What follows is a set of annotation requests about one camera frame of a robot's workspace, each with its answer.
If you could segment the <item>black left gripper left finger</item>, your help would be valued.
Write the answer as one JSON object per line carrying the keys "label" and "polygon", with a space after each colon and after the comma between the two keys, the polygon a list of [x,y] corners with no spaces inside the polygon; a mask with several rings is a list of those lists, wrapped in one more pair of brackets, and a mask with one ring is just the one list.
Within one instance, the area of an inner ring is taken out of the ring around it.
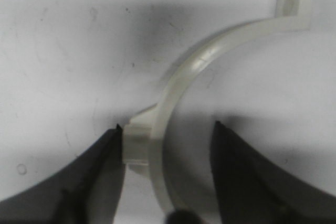
{"label": "black left gripper left finger", "polygon": [[66,167],[1,201],[1,223],[113,223],[125,177],[120,126]]}

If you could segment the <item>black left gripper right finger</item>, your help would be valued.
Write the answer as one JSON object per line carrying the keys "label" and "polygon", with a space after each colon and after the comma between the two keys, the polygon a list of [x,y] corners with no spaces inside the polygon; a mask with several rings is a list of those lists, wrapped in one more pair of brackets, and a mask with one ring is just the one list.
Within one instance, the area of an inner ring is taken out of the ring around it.
{"label": "black left gripper right finger", "polygon": [[335,196],[272,163],[219,121],[210,163],[222,223],[335,223]]}

